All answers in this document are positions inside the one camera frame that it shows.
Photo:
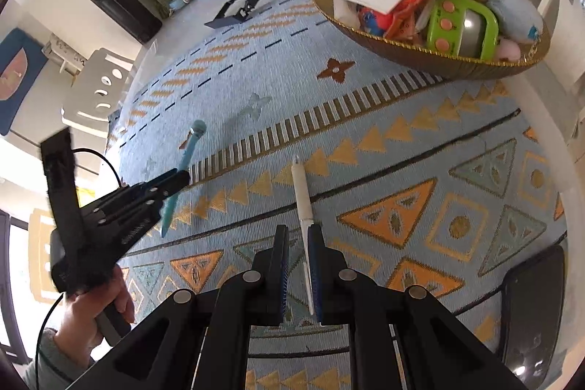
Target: gold basket rim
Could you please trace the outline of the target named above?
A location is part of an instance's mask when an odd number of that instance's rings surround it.
[[[536,65],[536,64],[540,63],[540,61],[542,61],[542,59],[544,58],[544,56],[543,56],[542,58],[541,57],[532,58],[530,60],[523,60],[523,61],[519,61],[519,62],[494,62],[494,61],[491,61],[491,60],[490,61],[485,61],[485,60],[480,60],[478,58],[471,58],[471,57],[466,57],[466,56],[445,55],[444,53],[435,52],[434,50],[429,50],[428,48],[423,48],[423,47],[419,47],[419,46],[416,46],[416,45],[409,45],[408,43],[397,42],[397,41],[394,41],[394,40],[386,39],[384,37],[378,37],[376,35],[371,35],[371,34],[368,34],[367,32],[363,32],[361,30],[356,30],[356,29],[354,29],[351,26],[348,26],[346,24],[343,24],[343,23],[339,22],[334,17],[331,17],[328,13],[326,13],[325,11],[323,11],[323,9],[321,9],[321,6],[317,2],[317,0],[313,0],[313,3],[315,4],[315,6],[319,10],[319,12],[329,22],[331,22],[333,24],[336,24],[337,26],[340,26],[343,29],[350,30],[350,31],[352,31],[352,32],[354,32],[354,33],[362,36],[362,37],[370,38],[370,39],[375,40],[375,41],[378,41],[378,42],[388,43],[388,44],[394,45],[394,46],[399,46],[399,47],[407,48],[409,50],[417,50],[418,52],[427,53],[429,55],[440,56],[440,57],[443,57],[443,58],[447,58],[449,60],[457,60],[459,62],[466,62],[468,64],[490,65],[492,67],[531,67],[532,65]],[[544,22],[544,20],[543,20],[543,28],[544,28],[544,30],[548,34],[548,27],[546,27],[546,23]]]

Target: green electronic device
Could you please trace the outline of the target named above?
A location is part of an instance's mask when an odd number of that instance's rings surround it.
[[[435,52],[491,60],[498,42],[494,13],[474,0],[435,0],[426,46]]]

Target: woven basket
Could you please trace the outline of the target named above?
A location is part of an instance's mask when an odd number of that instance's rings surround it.
[[[519,62],[487,62],[476,58],[448,56],[419,46],[370,35],[346,26],[333,18],[333,0],[314,0],[321,13],[353,41],[383,58],[433,75],[453,79],[494,79],[516,75],[540,62],[551,46],[546,26],[540,40],[521,46]]]

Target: black cable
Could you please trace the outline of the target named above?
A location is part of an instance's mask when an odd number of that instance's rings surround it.
[[[75,154],[76,152],[88,152],[88,153],[94,154],[97,157],[99,157],[100,159],[102,159],[103,162],[105,162],[107,165],[109,165],[110,169],[112,169],[112,172],[116,176],[116,180],[118,181],[118,186],[122,187],[122,181],[120,180],[120,176],[118,175],[118,172],[116,172],[116,169],[113,168],[112,163],[109,162],[109,160],[107,160],[102,154],[98,153],[98,151],[94,151],[93,149],[88,149],[88,148],[77,148],[77,149],[72,150],[73,154]]]
[[[53,311],[55,310],[55,308],[61,302],[62,299],[63,299],[63,293],[61,293],[61,295],[53,303],[53,305],[51,306],[51,309],[49,309],[49,312],[45,316],[45,320],[43,321],[43,324],[40,326],[39,338],[37,339],[37,347],[36,347],[36,351],[34,353],[34,378],[36,379],[36,384],[37,384],[37,387],[36,388],[37,388],[37,390],[39,390],[39,349],[40,349],[40,340],[43,337],[43,331],[45,330],[45,326],[47,325],[47,321],[49,320],[49,317],[51,317],[51,314],[53,314]]]

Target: sleeve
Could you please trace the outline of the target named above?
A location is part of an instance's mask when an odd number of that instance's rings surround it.
[[[24,382],[30,390],[36,390],[36,372],[39,372],[39,390],[65,390],[87,369],[78,366],[61,353],[53,342],[54,329],[45,329],[39,348],[39,368],[34,360],[24,372]]]

